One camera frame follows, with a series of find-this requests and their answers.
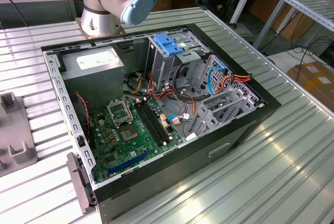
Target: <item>metal bracket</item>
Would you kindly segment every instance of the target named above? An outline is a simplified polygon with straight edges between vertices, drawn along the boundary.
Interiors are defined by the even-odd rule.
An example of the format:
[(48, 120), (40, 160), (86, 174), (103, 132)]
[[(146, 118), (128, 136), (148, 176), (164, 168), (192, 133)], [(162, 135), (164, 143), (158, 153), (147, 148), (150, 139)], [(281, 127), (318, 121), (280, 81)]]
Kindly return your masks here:
[(22, 97), (0, 95), (0, 177), (37, 161)]

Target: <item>slotted aluminum surface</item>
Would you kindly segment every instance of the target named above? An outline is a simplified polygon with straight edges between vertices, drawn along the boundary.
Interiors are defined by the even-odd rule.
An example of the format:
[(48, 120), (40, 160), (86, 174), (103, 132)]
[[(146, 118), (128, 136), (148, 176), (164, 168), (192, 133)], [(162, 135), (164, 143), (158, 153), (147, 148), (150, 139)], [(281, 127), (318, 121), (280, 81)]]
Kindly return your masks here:
[(285, 2), (334, 31), (334, 0), (285, 0)]
[[(282, 107), (247, 142), (115, 223), (330, 223), (334, 122), (231, 29), (200, 8), (152, 13), (127, 32), (196, 23)], [(71, 151), (41, 45), (83, 39), (74, 23), (0, 32), (0, 92), (24, 96), (39, 161), (0, 178), (0, 223), (99, 223), (83, 216), (66, 168)]]

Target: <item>sticker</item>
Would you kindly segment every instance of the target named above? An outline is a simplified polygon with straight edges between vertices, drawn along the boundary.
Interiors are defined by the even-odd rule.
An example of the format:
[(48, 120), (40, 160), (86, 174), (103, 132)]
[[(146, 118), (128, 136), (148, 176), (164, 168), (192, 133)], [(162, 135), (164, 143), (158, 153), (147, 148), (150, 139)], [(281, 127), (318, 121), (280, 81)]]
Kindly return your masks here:
[(195, 133), (191, 133), (188, 137), (186, 137), (186, 140), (191, 140), (196, 137)]
[(187, 114), (187, 113), (184, 113), (183, 115), (182, 115), (182, 118), (184, 118), (184, 119), (186, 119), (186, 120), (188, 120), (189, 119), (189, 114)]
[(319, 70), (315, 66), (307, 66), (307, 69), (312, 73), (319, 72)]
[(185, 46), (187, 46), (185, 43), (180, 43), (180, 44), (177, 44), (177, 46), (179, 47), (179, 48), (184, 48)]
[(108, 51), (101, 53), (93, 53), (85, 56), (77, 57), (77, 62), (81, 70), (92, 67), (102, 66), (106, 64), (119, 63), (120, 59), (115, 57)]
[(318, 77), (318, 79), (324, 84), (331, 84), (330, 80), (326, 77)]

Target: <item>blue pcie slot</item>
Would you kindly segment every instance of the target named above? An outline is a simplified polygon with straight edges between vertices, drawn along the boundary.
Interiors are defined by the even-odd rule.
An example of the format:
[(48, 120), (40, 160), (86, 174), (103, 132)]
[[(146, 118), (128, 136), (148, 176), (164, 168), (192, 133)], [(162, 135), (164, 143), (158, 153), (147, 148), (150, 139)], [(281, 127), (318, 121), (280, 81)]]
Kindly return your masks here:
[(108, 174), (118, 172), (119, 170), (122, 170), (123, 168), (126, 168), (128, 166), (131, 166), (132, 164), (137, 163), (138, 161), (144, 160), (145, 157), (146, 157), (146, 154), (148, 154), (149, 152), (150, 152), (150, 149), (146, 150), (141, 155), (138, 155), (137, 157), (135, 157), (133, 159), (125, 161), (122, 164), (119, 164), (119, 165), (115, 166), (114, 168), (108, 169)]

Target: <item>blue drive bay latch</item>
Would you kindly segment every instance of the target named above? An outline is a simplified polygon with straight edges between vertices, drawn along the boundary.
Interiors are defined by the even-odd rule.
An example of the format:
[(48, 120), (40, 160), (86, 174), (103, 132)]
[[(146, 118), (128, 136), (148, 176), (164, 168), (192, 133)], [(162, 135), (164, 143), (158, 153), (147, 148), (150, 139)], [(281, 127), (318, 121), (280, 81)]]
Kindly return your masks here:
[(184, 50), (179, 48), (173, 39), (171, 39), (167, 34), (158, 34), (154, 36), (154, 39), (157, 41), (157, 44), (165, 50), (165, 53), (168, 56), (183, 53)]

